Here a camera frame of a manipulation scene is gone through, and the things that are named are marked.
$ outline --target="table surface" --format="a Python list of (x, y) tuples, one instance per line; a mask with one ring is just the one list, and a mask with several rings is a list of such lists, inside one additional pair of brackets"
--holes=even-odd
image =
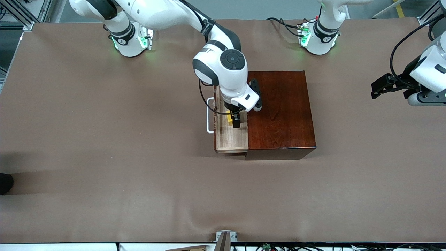
[[(156, 32), (154, 50), (125, 58), (102, 24), (36, 24), (0, 96), (0, 172), (16, 181), (0, 197), (0, 241), (202, 242), (222, 229), (240, 241), (444, 241), (444, 108), (370, 98), (416, 19), (348, 20), (324, 56), (277, 23), (220, 23), (249, 70), (306, 71), (316, 150), (217, 155), (192, 71), (204, 39), (191, 27)], [(426, 29), (405, 42), (396, 70), (427, 44)]]

